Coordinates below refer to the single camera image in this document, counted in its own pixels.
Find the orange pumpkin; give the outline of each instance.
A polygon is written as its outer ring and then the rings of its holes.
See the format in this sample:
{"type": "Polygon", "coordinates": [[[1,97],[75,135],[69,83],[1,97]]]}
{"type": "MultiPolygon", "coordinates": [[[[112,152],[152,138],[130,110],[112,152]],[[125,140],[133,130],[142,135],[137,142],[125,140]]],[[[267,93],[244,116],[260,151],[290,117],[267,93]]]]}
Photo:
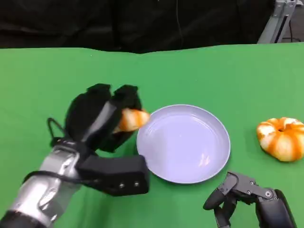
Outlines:
{"type": "Polygon", "coordinates": [[[136,109],[123,109],[122,119],[113,133],[132,132],[144,126],[150,118],[150,114],[146,111],[136,109]]]}
{"type": "Polygon", "coordinates": [[[257,126],[256,133],[263,150],[282,162],[304,155],[304,124],[297,119],[269,119],[257,126]]]}

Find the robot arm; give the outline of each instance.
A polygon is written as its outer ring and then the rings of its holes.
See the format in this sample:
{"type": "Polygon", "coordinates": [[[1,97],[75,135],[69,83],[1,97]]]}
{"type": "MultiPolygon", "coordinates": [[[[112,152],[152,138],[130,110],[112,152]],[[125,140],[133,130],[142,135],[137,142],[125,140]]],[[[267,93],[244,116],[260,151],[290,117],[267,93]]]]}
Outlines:
{"type": "Polygon", "coordinates": [[[40,169],[26,176],[0,228],[53,227],[82,185],[112,196],[147,193],[148,169],[142,156],[101,158],[95,153],[98,148],[113,152],[132,135],[113,134],[127,107],[141,109],[137,87],[125,85],[111,96],[109,85],[98,84],[72,102],[64,129],[49,119],[53,149],[40,169]],[[64,132],[63,138],[54,137],[52,122],[64,132]]]}
{"type": "Polygon", "coordinates": [[[230,228],[229,219],[238,201],[256,204],[261,228],[296,228],[286,198],[280,190],[261,188],[253,178],[236,172],[227,173],[225,181],[212,192],[203,208],[214,210],[219,228],[230,228]]]}

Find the metal stand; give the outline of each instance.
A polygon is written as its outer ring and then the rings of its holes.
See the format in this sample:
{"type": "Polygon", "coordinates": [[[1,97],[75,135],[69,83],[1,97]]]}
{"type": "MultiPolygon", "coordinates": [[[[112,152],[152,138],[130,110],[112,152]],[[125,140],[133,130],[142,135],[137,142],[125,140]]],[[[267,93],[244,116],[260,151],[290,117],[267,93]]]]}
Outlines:
{"type": "Polygon", "coordinates": [[[258,44],[280,43],[294,13],[297,0],[276,0],[275,11],[270,17],[258,44]]]}

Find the robotic finger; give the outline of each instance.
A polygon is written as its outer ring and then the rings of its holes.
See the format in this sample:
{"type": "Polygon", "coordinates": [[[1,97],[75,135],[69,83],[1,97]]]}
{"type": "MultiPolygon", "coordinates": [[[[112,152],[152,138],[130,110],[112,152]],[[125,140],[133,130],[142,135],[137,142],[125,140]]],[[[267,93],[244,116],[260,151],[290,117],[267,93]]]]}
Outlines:
{"type": "Polygon", "coordinates": [[[256,216],[260,228],[297,227],[282,191],[262,188],[253,178],[236,172],[227,173],[225,181],[207,198],[203,208],[214,210],[219,228],[230,228],[229,219],[238,201],[248,205],[256,204],[256,216]]]}

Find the plate rim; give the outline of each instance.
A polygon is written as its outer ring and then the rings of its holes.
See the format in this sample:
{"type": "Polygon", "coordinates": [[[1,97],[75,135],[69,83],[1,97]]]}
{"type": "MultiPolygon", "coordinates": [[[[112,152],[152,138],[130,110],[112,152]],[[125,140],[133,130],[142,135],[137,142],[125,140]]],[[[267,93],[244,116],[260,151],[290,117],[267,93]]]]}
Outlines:
{"type": "MultiPolygon", "coordinates": [[[[203,109],[203,108],[201,108],[201,107],[195,106],[195,105],[190,105],[190,104],[175,104],[175,105],[174,105],[174,104],[172,104],[172,105],[164,106],[164,107],[162,107],[162,108],[159,108],[159,109],[155,110],[153,113],[151,113],[151,116],[152,116],[153,114],[159,112],[159,111],[162,110],[162,109],[166,109],[166,108],[170,108],[170,107],[174,107],[174,106],[188,106],[188,107],[198,108],[198,109],[200,109],[200,110],[202,110],[202,111],[208,113],[208,114],[211,115],[213,118],[215,118],[215,119],[220,123],[220,125],[223,127],[223,129],[224,129],[224,131],[225,131],[225,133],[226,133],[226,135],[227,135],[227,137],[228,137],[228,142],[229,142],[229,144],[228,144],[228,155],[227,155],[227,158],[226,158],[224,164],[223,164],[216,172],[214,172],[214,174],[212,174],[212,175],[210,175],[210,176],[208,176],[208,177],[206,177],[206,178],[203,178],[203,179],[201,179],[201,180],[198,180],[198,181],[183,181],[183,182],[171,181],[171,180],[168,180],[167,178],[165,178],[165,177],[163,177],[163,176],[161,176],[161,175],[155,173],[154,171],[152,171],[152,170],[149,168],[148,163],[147,163],[147,167],[148,167],[148,169],[149,169],[149,171],[150,171],[151,173],[153,173],[154,175],[158,176],[159,178],[161,178],[161,179],[163,179],[163,180],[166,180],[166,181],[168,181],[168,182],[171,182],[171,183],[177,183],[177,184],[196,184],[196,183],[201,183],[201,182],[207,181],[207,180],[213,178],[214,176],[216,176],[217,174],[219,174],[219,172],[221,172],[222,169],[226,166],[226,164],[227,164],[227,162],[228,162],[228,160],[229,160],[229,158],[230,158],[230,153],[231,153],[231,140],[230,140],[229,133],[228,133],[226,127],[224,126],[224,124],[223,124],[223,123],[222,123],[214,114],[212,114],[211,112],[209,112],[209,111],[207,111],[207,110],[205,110],[205,109],[203,109]]],[[[139,131],[138,131],[138,133],[137,133],[137,136],[136,136],[136,149],[137,149],[137,152],[138,152],[139,155],[142,155],[142,154],[140,154],[140,153],[139,153],[139,150],[138,150],[138,141],[139,141],[138,138],[139,138],[139,135],[141,134],[142,131],[143,131],[143,129],[139,129],[139,131]]]]}

